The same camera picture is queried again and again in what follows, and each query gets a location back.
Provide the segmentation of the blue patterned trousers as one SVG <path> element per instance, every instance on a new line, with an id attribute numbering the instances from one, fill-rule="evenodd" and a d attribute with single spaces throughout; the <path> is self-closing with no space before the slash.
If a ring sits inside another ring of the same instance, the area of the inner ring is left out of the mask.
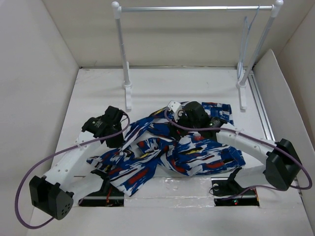
<path id="1" fill-rule="evenodd" d="M 196 132 L 176 139 L 171 129 L 160 109 L 131 123 L 121 147 L 89 157 L 87 163 L 108 174 L 110 183 L 129 197 L 155 175 L 158 166 L 190 177 L 221 174 L 246 163 L 232 146 Z"/>

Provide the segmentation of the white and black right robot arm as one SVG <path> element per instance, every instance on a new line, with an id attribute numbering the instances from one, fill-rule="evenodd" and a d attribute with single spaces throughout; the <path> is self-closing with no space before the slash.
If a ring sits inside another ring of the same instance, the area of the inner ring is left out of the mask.
<path id="1" fill-rule="evenodd" d="M 171 101 L 168 108 L 173 112 L 176 127 L 196 131 L 206 139 L 245 152 L 261 163 L 254 168 L 234 170 L 224 184 L 215 188 L 224 189 L 224 195 L 240 194 L 268 185 L 272 189 L 286 191 L 303 169 L 293 144 L 286 139 L 274 142 L 252 137 L 222 118 L 210 117 L 196 101 L 186 105 Z"/>

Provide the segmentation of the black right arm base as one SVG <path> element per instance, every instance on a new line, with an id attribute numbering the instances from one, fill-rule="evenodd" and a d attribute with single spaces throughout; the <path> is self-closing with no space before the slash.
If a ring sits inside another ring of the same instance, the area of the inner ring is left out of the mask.
<path id="1" fill-rule="evenodd" d="M 213 178 L 209 193 L 214 197 L 216 207 L 259 206 L 256 189 L 241 187 L 235 180 L 242 168 L 235 169 L 229 177 Z"/>

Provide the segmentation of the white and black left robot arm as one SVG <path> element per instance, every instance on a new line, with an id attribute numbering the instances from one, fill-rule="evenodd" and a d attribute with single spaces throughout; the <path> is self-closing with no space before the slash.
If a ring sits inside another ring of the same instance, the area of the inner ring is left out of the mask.
<path id="1" fill-rule="evenodd" d="M 109 106 L 103 115 L 89 118 L 83 124 L 73 148 L 67 150 L 42 177 L 34 176 L 30 180 L 32 205 L 52 218 L 62 220 L 87 195 L 94 192 L 106 194 L 110 183 L 101 171 L 92 170 L 79 180 L 73 178 L 102 144 L 109 148 L 122 145 L 124 129 L 121 121 L 124 116 L 124 111 Z"/>

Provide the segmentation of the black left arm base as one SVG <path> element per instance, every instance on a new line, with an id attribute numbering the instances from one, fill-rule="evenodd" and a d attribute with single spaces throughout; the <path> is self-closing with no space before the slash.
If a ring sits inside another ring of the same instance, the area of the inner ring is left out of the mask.
<path id="1" fill-rule="evenodd" d="M 93 192 L 78 202 L 80 207 L 123 207 L 124 193 L 114 187 L 109 180 L 108 174 L 93 170 L 92 174 L 100 176 L 103 180 L 100 190 Z"/>

